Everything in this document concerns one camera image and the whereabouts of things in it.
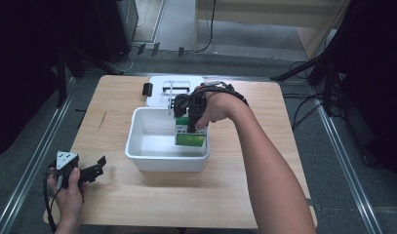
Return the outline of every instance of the person's right hand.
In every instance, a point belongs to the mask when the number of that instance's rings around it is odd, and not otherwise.
[[[248,108],[242,100],[230,94],[206,92],[204,96],[207,100],[207,108],[201,119],[195,124],[197,130],[205,128],[210,121],[215,123],[225,118],[232,120],[240,109]]]

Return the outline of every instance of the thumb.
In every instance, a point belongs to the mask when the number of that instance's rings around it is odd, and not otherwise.
[[[204,129],[205,126],[207,126],[209,122],[210,122],[210,118],[208,118],[207,115],[204,113],[204,114],[202,115],[201,119],[199,119],[199,120],[195,123],[195,129],[196,129],[196,130]]]
[[[73,171],[71,171],[71,174],[69,176],[69,188],[77,188],[77,182],[79,181],[80,178],[80,169],[79,168],[74,168]]]

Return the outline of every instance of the wrist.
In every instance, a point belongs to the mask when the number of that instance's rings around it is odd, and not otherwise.
[[[77,233],[80,224],[80,215],[62,215],[56,233]]]

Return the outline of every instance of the black clip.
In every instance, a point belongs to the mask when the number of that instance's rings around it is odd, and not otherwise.
[[[144,83],[143,84],[142,95],[143,96],[152,97],[152,89],[153,89],[153,84],[152,83]]]

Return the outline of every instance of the white plastic bin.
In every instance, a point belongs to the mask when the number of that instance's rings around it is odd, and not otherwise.
[[[203,147],[175,145],[175,119],[167,111],[162,107],[134,111],[126,155],[140,171],[201,172],[210,155],[208,131]]]

